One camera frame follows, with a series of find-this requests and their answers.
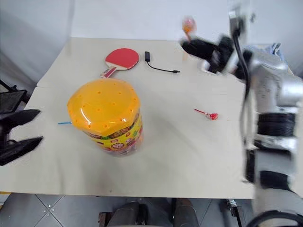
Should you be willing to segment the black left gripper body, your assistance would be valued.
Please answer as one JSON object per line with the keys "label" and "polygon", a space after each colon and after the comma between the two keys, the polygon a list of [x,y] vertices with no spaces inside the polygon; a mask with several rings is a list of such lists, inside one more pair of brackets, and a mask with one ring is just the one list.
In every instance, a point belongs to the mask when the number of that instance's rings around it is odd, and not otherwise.
{"label": "black left gripper body", "polygon": [[13,124],[0,125],[0,153],[5,154],[12,147],[14,141],[9,138]]}

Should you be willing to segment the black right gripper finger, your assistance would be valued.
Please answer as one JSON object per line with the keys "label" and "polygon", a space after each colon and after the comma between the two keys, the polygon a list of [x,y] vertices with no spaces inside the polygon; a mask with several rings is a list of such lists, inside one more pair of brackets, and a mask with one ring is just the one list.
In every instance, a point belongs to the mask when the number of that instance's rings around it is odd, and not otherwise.
{"label": "black right gripper finger", "polygon": [[216,44],[202,39],[192,39],[188,42],[188,45],[195,51],[211,51],[217,48]]}
{"label": "black right gripper finger", "polygon": [[183,41],[181,43],[181,47],[183,48],[183,50],[186,53],[188,53],[190,55],[193,55],[193,56],[196,56],[196,57],[198,57],[200,59],[203,59],[203,60],[210,60],[212,58],[214,50],[211,50],[211,51],[195,51],[195,50],[193,50],[189,47],[188,42],[189,41]]}

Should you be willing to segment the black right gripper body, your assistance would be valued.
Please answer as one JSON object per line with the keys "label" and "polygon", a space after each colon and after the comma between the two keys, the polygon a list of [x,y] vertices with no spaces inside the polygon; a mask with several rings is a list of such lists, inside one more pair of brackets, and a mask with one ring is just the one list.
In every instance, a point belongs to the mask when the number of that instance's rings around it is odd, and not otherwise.
{"label": "black right gripper body", "polygon": [[233,40],[226,35],[222,35],[218,45],[215,46],[212,57],[209,61],[208,71],[211,73],[222,72],[226,67],[233,51]]}

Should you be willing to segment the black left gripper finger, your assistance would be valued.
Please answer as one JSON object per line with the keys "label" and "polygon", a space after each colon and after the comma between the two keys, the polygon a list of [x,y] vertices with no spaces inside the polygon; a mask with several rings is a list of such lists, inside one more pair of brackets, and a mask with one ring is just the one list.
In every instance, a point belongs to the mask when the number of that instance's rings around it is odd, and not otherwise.
{"label": "black left gripper finger", "polygon": [[11,130],[17,126],[24,125],[34,120],[41,113],[38,109],[27,109],[15,112],[0,120],[0,128],[3,130]]}
{"label": "black left gripper finger", "polygon": [[28,152],[34,150],[43,137],[36,137],[22,141],[3,140],[0,142],[0,165],[4,166]]}

